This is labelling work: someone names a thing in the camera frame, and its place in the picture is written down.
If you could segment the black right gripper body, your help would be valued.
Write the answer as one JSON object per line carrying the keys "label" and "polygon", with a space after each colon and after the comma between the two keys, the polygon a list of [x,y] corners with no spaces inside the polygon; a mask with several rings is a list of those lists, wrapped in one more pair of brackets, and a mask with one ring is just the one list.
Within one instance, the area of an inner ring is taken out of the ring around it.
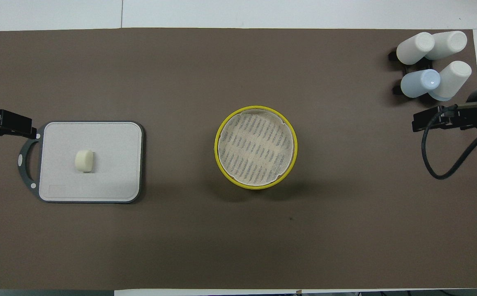
{"label": "black right gripper body", "polygon": [[436,115],[433,129],[467,130],[476,126],[473,117],[477,114],[477,105],[452,105],[445,107]]}

